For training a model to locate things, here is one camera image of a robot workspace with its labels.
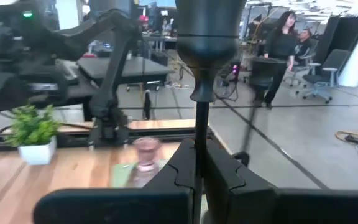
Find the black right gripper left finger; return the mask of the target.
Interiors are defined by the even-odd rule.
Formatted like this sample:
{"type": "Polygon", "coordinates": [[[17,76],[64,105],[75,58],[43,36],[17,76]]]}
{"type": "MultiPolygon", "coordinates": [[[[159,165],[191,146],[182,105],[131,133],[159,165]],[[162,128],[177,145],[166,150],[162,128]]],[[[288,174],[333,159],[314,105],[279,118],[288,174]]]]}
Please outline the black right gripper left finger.
{"type": "Polygon", "coordinates": [[[145,186],[147,190],[193,190],[196,180],[194,142],[184,139],[160,172],[145,186]]]}

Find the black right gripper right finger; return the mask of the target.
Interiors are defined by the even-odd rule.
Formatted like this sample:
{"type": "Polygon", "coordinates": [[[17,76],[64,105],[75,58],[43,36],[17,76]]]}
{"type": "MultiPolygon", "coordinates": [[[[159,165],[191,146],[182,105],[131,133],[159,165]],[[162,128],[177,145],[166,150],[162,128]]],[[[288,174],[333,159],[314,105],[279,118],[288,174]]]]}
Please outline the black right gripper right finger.
{"type": "Polygon", "coordinates": [[[272,223],[275,187],[208,141],[204,189],[213,223],[272,223]]]}

